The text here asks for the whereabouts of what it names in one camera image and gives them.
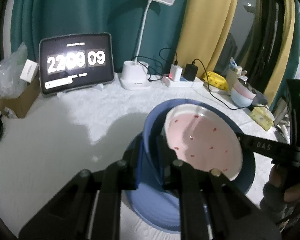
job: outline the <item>black mechanical arm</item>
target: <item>black mechanical arm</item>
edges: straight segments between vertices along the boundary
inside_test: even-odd
[[[291,145],[237,134],[243,148],[273,159],[288,169],[282,190],[300,182],[300,97],[297,80],[288,82]],[[277,240],[281,234],[223,173],[204,172],[179,160],[162,136],[157,137],[163,166],[163,188],[177,190],[182,240]],[[80,171],[20,231],[20,240],[119,239],[122,190],[136,190],[140,174],[142,138],[123,158],[103,171]],[[95,211],[94,200],[98,193]]]

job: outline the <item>clock digit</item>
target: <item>clock digit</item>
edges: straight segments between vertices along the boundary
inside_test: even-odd
[[[106,57],[105,57],[105,53],[102,50],[99,50],[97,52],[97,59],[98,59],[97,62],[100,65],[102,65],[105,62]]]
[[[97,55],[94,51],[89,51],[88,53],[88,62],[90,65],[95,65],[95,63],[97,62]]]
[[[71,70],[76,66],[76,56],[73,52],[69,52],[66,56],[66,66],[67,69]]]
[[[52,73],[52,72],[55,72],[56,71],[56,68],[54,68],[54,64],[56,63],[56,60],[53,56],[49,57],[48,60],[47,60],[47,63],[51,63],[51,65],[49,66],[48,68],[48,73]]]
[[[63,55],[58,55],[56,58],[56,61],[59,62],[57,66],[57,71],[65,70],[65,63],[66,63],[66,58]]]
[[[77,65],[79,67],[83,67],[84,64],[86,63],[86,58],[84,56],[84,53],[82,51],[79,51],[76,55],[76,62],[77,62]]]

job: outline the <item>teal curtain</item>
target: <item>teal curtain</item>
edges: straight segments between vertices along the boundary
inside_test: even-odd
[[[274,106],[276,105],[277,101],[280,99],[281,96],[286,95],[287,90],[287,79],[294,79],[296,75],[296,71],[299,65],[299,57],[300,57],[300,11],[298,7],[298,1],[294,0],[295,4],[295,21],[294,21],[294,30],[293,30],[293,38],[291,44],[291,50],[286,66],[286,70],[282,77],[281,84],[277,91],[276,96],[270,106],[270,110],[272,111]]]
[[[43,38],[73,33],[109,32],[112,36],[114,69],[135,55],[143,11],[147,0],[15,0],[11,20],[11,50],[24,41],[28,57],[38,61],[39,42]],[[160,60],[165,72],[178,44],[186,0],[172,6],[152,2],[147,15],[140,55]],[[171,47],[163,55],[161,48]],[[152,67],[160,67],[148,61]]]

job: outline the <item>digital clock display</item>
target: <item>digital clock display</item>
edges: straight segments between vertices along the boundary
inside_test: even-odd
[[[114,80],[108,33],[43,39],[39,54],[40,84],[44,95]]]

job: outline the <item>power strip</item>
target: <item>power strip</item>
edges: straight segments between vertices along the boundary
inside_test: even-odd
[[[180,78],[180,81],[173,82],[169,77],[163,77],[162,82],[170,88],[201,88],[203,87],[203,82],[195,77],[194,81],[188,81],[184,77]]]

